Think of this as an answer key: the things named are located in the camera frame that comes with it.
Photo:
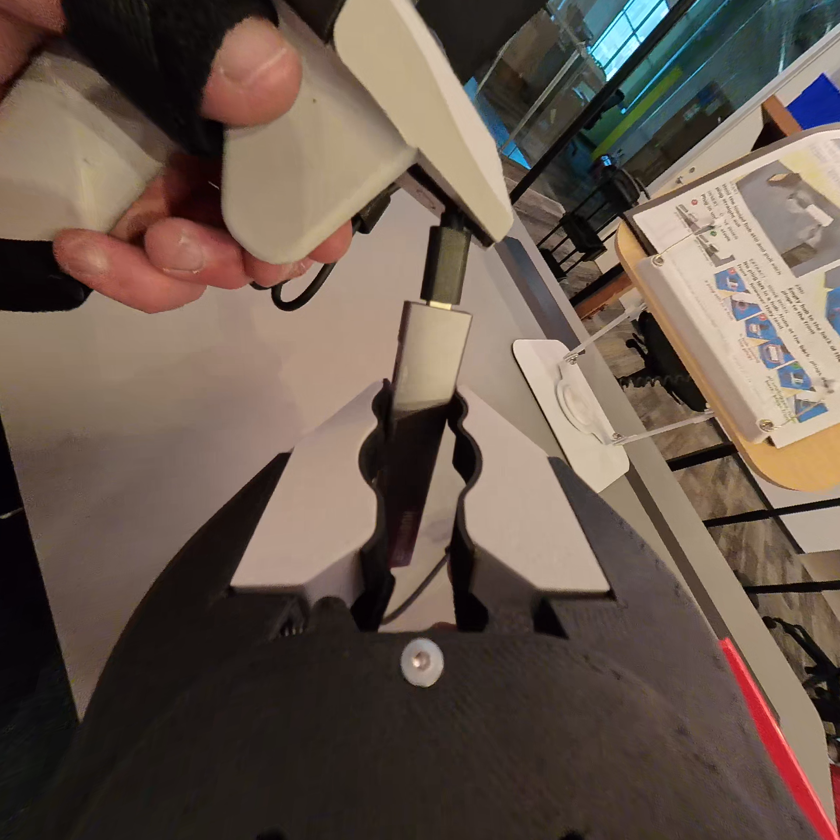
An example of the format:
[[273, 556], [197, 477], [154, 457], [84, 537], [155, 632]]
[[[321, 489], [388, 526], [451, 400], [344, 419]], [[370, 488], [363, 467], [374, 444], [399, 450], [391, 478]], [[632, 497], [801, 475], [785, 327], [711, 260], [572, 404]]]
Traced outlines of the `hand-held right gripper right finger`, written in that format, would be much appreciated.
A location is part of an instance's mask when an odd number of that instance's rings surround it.
[[560, 462], [469, 389], [450, 403], [459, 493], [450, 581], [461, 632], [505, 624], [560, 632], [555, 600], [613, 589], [559, 476]]

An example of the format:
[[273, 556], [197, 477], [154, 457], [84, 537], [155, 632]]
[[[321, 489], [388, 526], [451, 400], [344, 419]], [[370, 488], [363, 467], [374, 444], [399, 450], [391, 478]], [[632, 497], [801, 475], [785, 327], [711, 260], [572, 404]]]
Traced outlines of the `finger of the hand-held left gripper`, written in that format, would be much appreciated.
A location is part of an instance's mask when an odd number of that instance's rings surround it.
[[346, 2], [333, 45], [434, 182], [491, 245], [504, 239], [513, 212], [496, 144], [415, 6]]

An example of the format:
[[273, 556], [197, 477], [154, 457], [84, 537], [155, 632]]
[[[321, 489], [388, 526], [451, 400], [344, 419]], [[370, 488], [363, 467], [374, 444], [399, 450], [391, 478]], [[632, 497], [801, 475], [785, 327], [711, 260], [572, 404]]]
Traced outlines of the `person's dark trousers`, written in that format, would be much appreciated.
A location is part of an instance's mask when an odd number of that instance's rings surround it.
[[77, 728], [77, 709], [1, 431], [1, 838], [16, 838]]

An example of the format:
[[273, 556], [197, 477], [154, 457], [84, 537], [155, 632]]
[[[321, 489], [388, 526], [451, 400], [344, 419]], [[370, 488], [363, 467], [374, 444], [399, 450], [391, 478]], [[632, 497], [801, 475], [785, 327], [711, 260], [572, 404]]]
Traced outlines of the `person's left hand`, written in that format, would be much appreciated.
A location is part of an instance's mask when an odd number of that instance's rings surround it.
[[4, 312], [66, 312], [96, 291], [146, 313], [175, 310], [207, 288], [269, 288], [333, 264], [347, 222], [307, 257], [273, 265], [227, 230], [214, 185], [222, 128], [282, 117], [301, 60], [272, 2], [2, 2], [2, 95], [41, 47], [69, 35], [96, 70], [184, 150], [174, 154], [111, 233], [67, 228], [49, 245], [2, 246]]

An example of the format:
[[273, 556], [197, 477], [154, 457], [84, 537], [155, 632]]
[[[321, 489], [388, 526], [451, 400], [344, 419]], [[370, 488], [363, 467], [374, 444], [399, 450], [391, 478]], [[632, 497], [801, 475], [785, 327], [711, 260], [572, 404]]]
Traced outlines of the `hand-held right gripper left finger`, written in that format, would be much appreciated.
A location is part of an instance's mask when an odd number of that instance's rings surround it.
[[341, 600], [359, 629], [382, 623], [395, 581], [377, 478], [388, 381], [376, 381], [297, 442], [231, 580], [236, 592]]

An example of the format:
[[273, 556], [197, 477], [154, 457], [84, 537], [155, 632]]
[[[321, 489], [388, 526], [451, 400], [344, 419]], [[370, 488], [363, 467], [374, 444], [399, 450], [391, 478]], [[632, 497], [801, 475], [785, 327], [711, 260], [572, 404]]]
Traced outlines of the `red plastic bin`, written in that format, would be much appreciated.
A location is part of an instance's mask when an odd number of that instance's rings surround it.
[[768, 701], [729, 638], [719, 640], [721, 651], [738, 683], [754, 727], [793, 800], [822, 839], [838, 839], [833, 818], [826, 813], [811, 782], [775, 719]]

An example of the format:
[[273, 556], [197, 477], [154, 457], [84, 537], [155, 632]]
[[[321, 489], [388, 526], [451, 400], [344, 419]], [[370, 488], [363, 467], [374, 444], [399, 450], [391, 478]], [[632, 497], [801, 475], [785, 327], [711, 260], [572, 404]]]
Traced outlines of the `grey usb hub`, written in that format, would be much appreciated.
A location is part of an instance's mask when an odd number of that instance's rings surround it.
[[411, 563], [471, 321], [421, 302], [403, 307], [382, 478], [391, 569]]

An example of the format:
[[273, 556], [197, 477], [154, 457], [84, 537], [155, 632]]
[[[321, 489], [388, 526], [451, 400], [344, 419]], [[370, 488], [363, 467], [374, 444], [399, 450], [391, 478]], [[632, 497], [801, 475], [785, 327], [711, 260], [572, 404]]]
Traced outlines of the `black chair back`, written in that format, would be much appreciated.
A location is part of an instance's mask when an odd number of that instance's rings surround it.
[[418, 1], [416, 10], [467, 83], [544, 5], [543, 1]]

